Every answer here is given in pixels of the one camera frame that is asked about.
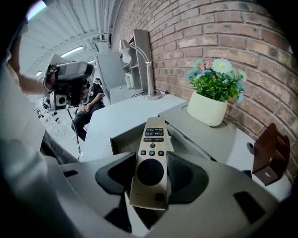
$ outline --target ceiling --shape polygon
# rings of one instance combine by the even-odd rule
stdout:
[[[20,46],[23,73],[36,74],[47,69],[53,53],[62,55],[74,48],[84,49],[65,58],[75,61],[94,60],[97,51],[110,51],[108,36],[122,0],[50,0],[47,7],[29,21]]]

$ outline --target white flower pot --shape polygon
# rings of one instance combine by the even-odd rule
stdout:
[[[209,126],[218,126],[224,119],[228,102],[219,102],[193,92],[188,103],[190,116]]]

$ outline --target desk lamp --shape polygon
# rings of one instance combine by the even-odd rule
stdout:
[[[151,64],[152,62],[149,61],[147,55],[145,52],[137,47],[134,44],[128,44],[126,40],[120,40],[119,42],[119,52],[122,53],[123,57],[122,60],[124,63],[129,63],[131,61],[131,56],[129,55],[129,49],[132,47],[137,52],[139,52],[143,58],[145,59],[145,64],[147,66],[147,84],[148,84],[148,91],[143,92],[142,95],[144,96],[145,100],[156,100],[161,97],[161,92],[154,90],[154,82],[153,82],[153,76],[151,73]]]

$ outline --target remote control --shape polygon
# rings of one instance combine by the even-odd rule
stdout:
[[[129,204],[165,210],[167,207],[167,151],[165,122],[162,118],[147,120],[137,155]]]

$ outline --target pink flower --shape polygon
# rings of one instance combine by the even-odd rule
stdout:
[[[206,69],[211,69],[211,67],[212,67],[211,61],[207,60],[206,61]]]
[[[205,65],[199,65],[199,68],[200,68],[201,72],[203,72],[206,69]]]

